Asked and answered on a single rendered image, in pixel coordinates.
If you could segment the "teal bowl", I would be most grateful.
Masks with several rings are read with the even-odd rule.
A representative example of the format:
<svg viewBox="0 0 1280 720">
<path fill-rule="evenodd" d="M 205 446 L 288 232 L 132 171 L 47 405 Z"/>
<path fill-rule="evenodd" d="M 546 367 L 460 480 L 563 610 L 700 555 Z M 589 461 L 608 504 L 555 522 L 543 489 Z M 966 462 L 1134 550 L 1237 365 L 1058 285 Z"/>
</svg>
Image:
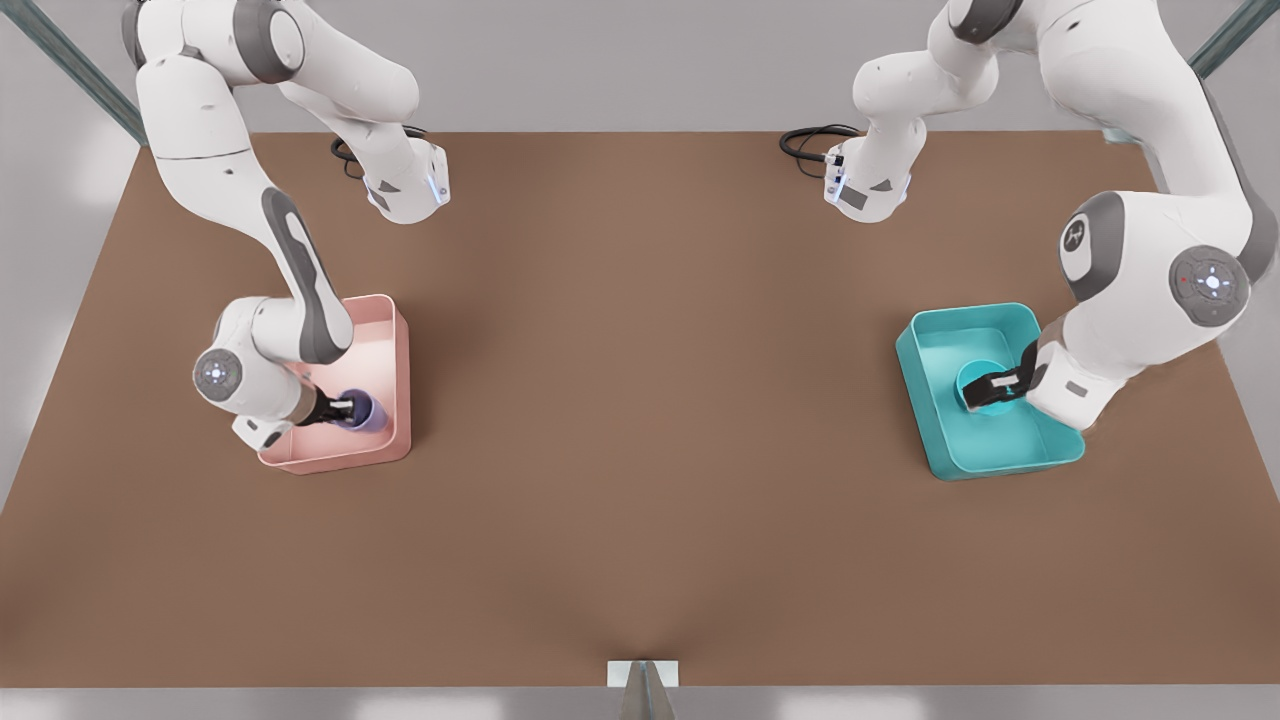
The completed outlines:
<svg viewBox="0 0 1280 720">
<path fill-rule="evenodd" d="M 991 388 L 986 378 L 1011 377 L 1012 386 L 1007 392 L 998 392 Z M 1015 393 L 1020 388 L 1020 375 L 1016 368 L 1009 368 L 1001 363 L 987 359 L 977 359 L 960 368 L 955 380 L 955 395 L 963 409 L 983 416 L 1000 416 L 1012 411 L 1016 402 L 1021 400 Z"/>
</svg>

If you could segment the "purple cup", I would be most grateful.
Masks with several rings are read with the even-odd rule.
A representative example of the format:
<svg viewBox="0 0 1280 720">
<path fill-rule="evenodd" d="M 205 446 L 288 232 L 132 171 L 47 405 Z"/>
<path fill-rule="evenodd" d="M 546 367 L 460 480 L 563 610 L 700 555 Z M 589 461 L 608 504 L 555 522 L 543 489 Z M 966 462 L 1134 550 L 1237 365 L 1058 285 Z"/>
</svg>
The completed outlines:
<svg viewBox="0 0 1280 720">
<path fill-rule="evenodd" d="M 358 433 L 378 433 L 387 428 L 388 415 L 381 404 L 364 389 L 347 389 L 335 400 L 352 401 L 352 413 L 346 413 L 346 423 L 335 424 L 342 429 Z"/>
</svg>

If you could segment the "teal box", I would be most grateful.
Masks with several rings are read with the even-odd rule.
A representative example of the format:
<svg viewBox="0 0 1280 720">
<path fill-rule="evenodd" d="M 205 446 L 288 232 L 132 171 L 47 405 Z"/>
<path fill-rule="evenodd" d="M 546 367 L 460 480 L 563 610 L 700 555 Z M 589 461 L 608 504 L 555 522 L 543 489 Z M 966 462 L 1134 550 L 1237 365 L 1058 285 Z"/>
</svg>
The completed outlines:
<svg viewBox="0 0 1280 720">
<path fill-rule="evenodd" d="M 1023 398 L 975 411 L 964 404 L 964 386 L 1016 366 L 1039 333 L 1036 314 L 1021 304 L 929 310 L 910 320 L 895 347 L 934 477 L 966 480 L 1039 471 L 1084 455 L 1079 430 Z"/>
</svg>

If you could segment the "pink box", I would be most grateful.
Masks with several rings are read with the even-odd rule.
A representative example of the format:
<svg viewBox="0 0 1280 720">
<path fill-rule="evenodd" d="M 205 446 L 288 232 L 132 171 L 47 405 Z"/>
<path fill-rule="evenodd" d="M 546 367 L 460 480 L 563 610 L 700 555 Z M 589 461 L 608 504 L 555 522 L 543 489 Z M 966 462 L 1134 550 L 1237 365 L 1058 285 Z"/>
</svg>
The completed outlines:
<svg viewBox="0 0 1280 720">
<path fill-rule="evenodd" d="M 330 365 L 288 363 L 298 375 L 326 395 L 362 389 L 385 410 L 378 432 L 346 430 L 312 424 L 285 433 L 259 461 L 296 475 L 337 471 L 404 457 L 412 446 L 410 411 L 410 334 L 394 301 L 381 293 L 349 297 L 343 305 L 355 338 L 344 356 Z"/>
</svg>

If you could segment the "silver frame post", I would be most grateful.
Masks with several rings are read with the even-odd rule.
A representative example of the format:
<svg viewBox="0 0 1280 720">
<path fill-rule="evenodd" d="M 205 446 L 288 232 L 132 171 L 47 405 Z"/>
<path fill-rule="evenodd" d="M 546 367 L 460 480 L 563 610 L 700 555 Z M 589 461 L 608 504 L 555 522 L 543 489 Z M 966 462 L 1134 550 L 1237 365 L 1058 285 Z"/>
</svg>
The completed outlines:
<svg viewBox="0 0 1280 720">
<path fill-rule="evenodd" d="M 677 720 L 668 689 L 678 687 L 675 660 L 611 660 L 609 688 L 622 688 L 620 720 Z"/>
<path fill-rule="evenodd" d="M 1240 0 L 1231 15 L 1188 59 L 1199 79 L 1207 79 L 1272 15 L 1280 0 Z"/>
<path fill-rule="evenodd" d="M 36 5 L 35 0 L 0 0 L 0 12 L 140 146 L 148 145 L 138 108 Z"/>
</svg>

